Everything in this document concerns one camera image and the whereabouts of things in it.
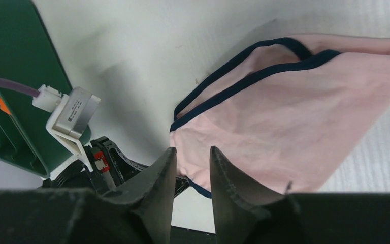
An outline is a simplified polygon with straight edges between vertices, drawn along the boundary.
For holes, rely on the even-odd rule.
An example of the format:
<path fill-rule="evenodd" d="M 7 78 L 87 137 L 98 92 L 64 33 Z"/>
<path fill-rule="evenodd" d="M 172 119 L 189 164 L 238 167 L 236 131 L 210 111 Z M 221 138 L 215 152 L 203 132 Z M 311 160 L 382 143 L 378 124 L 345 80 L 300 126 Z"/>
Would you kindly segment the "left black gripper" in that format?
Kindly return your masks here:
<path fill-rule="evenodd" d="M 43 189 L 89 188 L 104 197 L 121 195 L 165 195 L 176 197 L 189 187 L 186 177 L 174 172 L 174 157 L 166 154 L 152 166 L 129 159 L 107 137 L 92 140 L 90 145 L 68 143 L 75 161 L 55 178 L 43 181 Z"/>

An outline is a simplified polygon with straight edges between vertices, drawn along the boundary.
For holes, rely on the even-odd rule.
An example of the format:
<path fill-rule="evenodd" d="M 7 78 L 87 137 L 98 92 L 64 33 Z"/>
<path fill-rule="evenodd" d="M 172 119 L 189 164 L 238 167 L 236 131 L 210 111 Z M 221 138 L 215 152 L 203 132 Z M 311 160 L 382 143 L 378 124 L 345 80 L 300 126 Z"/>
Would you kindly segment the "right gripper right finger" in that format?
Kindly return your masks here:
<path fill-rule="evenodd" d="M 210 149 L 217 243 L 390 243 L 390 193 L 285 193 Z"/>

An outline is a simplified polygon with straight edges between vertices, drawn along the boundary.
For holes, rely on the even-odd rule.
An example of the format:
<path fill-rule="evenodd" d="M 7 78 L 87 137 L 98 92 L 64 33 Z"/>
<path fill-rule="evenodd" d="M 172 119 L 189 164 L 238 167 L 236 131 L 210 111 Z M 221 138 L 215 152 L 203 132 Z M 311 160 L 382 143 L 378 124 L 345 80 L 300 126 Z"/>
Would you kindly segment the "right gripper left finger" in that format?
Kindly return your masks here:
<path fill-rule="evenodd" d="M 0 243 L 169 243 L 176 149 L 101 196 L 89 188 L 0 190 Z"/>

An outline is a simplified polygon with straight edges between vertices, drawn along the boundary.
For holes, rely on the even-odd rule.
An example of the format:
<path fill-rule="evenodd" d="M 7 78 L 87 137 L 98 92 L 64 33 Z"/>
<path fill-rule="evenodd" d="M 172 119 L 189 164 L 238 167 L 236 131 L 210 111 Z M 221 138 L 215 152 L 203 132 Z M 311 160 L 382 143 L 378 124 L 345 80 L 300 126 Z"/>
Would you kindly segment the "pink underwear navy trim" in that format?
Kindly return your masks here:
<path fill-rule="evenodd" d="M 210 147 L 283 193 L 319 189 L 390 106 L 390 39 L 303 34 L 259 41 L 175 108 L 177 173 L 211 197 Z"/>

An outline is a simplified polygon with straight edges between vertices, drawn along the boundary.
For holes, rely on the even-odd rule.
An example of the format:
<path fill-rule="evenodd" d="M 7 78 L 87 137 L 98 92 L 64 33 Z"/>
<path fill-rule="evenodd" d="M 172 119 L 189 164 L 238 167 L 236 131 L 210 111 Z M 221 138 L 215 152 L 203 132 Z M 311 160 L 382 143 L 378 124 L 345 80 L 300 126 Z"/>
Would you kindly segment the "green compartment tray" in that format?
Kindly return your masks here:
<path fill-rule="evenodd" d="M 71 156 L 46 130 L 51 113 L 32 105 L 38 89 L 72 86 L 32 1 L 0 1 L 0 161 L 40 177 Z"/>

